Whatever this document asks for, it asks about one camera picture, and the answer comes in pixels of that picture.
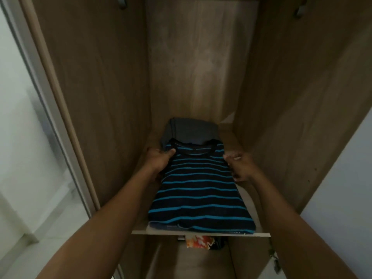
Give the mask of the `wooden wardrobe shelf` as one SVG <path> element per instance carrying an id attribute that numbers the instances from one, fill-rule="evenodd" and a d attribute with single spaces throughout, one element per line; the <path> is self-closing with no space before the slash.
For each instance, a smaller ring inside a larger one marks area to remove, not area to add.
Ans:
<path id="1" fill-rule="evenodd" d="M 238 139 L 232 132 L 230 127 L 220 127 L 219 136 L 224 145 L 225 152 L 233 150 L 241 150 Z M 146 193 L 142 199 L 141 210 L 137 216 L 136 224 L 133 228 L 133 235 L 210 235 L 210 236 L 236 236 L 236 237 L 270 237 L 270 233 L 263 227 L 260 213 L 261 205 L 257 193 L 254 188 L 247 184 L 236 184 L 243 201 L 252 216 L 256 225 L 256 231 L 254 234 L 221 234 L 221 233 L 201 233 L 196 231 L 162 231 L 155 230 L 148 226 L 148 211 L 155 198 L 156 192 L 159 190 L 161 185 L 161 173 L 160 178 L 157 179 L 150 187 L 146 190 Z"/>

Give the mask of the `metal door hinge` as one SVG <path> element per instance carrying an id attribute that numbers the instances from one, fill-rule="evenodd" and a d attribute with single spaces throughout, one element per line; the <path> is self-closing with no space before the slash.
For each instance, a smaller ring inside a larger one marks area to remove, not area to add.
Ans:
<path id="1" fill-rule="evenodd" d="M 270 249 L 269 250 L 269 256 L 270 256 L 270 259 L 273 262 L 273 269 L 274 269 L 275 273 L 278 275 L 281 272 L 282 267 L 280 265 L 279 258 L 276 254 L 276 251 L 274 249 Z"/>

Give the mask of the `grey folded garment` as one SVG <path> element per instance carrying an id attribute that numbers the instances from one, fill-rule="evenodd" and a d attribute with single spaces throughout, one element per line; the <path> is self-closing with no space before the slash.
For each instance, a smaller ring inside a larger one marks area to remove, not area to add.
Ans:
<path id="1" fill-rule="evenodd" d="M 215 123 L 192 119 L 192 118 L 171 118 L 165 125 L 160 145 L 163 150 L 167 143 L 175 139 L 186 144 L 204 145 L 210 140 L 221 141 L 218 126 Z"/>

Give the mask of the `wooden wardrobe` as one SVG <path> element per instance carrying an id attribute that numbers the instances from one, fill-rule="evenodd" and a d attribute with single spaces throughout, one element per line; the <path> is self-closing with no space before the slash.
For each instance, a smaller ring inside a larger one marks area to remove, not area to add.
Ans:
<path id="1" fill-rule="evenodd" d="M 96 210 L 187 117 L 301 212 L 372 107 L 372 0 L 19 1 Z"/>

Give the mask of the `person's left forearm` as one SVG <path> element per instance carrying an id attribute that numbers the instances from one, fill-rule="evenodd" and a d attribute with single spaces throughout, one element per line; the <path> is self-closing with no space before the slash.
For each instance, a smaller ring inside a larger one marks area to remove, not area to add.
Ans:
<path id="1" fill-rule="evenodd" d="M 161 169 L 146 163 L 105 206 L 53 255 L 36 279 L 111 279 Z"/>

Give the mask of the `person's right hand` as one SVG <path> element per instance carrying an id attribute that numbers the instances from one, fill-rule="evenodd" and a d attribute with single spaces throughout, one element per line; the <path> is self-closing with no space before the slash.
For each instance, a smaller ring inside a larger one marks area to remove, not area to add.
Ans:
<path id="1" fill-rule="evenodd" d="M 255 164 L 250 154 L 243 151 L 228 151 L 226 153 L 243 153 L 243 157 L 241 159 L 243 163 L 243 181 L 235 182 L 248 181 L 249 178 L 257 177 L 262 173 L 261 169 L 259 169 L 259 167 Z"/>

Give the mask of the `person's left hand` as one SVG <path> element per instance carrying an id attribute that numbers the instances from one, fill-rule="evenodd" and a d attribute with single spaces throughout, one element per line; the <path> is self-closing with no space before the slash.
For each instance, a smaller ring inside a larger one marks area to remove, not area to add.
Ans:
<path id="1" fill-rule="evenodd" d="M 163 158 L 160 149 L 149 147 L 146 152 L 145 166 L 151 168 L 151 181 L 155 181 L 161 171 L 168 165 L 170 159 Z"/>

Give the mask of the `blue striped dark shirt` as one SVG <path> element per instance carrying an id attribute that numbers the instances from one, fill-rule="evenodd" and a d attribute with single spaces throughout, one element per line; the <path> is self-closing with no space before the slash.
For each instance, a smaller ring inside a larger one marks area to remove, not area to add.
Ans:
<path id="1" fill-rule="evenodd" d="M 196 145 L 171 139 L 165 149 L 172 148 L 176 153 L 161 173 L 148 221 L 203 233 L 254 234 L 254 220 L 223 159 L 222 141 Z"/>

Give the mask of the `person's right forearm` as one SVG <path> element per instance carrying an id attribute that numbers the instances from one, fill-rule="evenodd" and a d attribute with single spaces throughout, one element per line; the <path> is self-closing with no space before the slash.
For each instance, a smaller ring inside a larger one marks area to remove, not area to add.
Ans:
<path id="1" fill-rule="evenodd" d="M 287 279 L 358 279 L 257 168 L 241 173 L 258 192 Z"/>

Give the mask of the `wardrobe door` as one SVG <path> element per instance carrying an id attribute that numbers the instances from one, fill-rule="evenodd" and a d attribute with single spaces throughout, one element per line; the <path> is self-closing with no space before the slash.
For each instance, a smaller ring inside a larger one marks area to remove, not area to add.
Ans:
<path id="1" fill-rule="evenodd" d="M 33 84 L 32 106 L 52 148 L 57 149 L 75 183 L 88 217 L 100 203 L 72 125 L 67 103 L 57 78 L 32 0 L 0 0 L 7 24 Z"/>

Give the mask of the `orange patterned cloth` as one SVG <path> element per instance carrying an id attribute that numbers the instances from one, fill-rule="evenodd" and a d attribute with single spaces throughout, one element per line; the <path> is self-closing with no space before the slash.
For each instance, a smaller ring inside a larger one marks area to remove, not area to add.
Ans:
<path id="1" fill-rule="evenodd" d="M 187 248 L 205 250 L 212 249 L 212 247 L 216 244 L 216 240 L 214 237 L 203 235 L 186 235 L 185 242 Z"/>

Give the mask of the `folded denim garment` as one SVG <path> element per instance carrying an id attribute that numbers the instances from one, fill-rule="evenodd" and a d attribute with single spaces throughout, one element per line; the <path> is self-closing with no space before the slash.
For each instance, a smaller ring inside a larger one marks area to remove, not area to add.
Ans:
<path id="1" fill-rule="evenodd" d="M 148 226 L 155 230 L 162 231 L 187 231 L 187 228 L 181 227 L 179 224 L 165 224 L 160 222 L 149 221 Z"/>

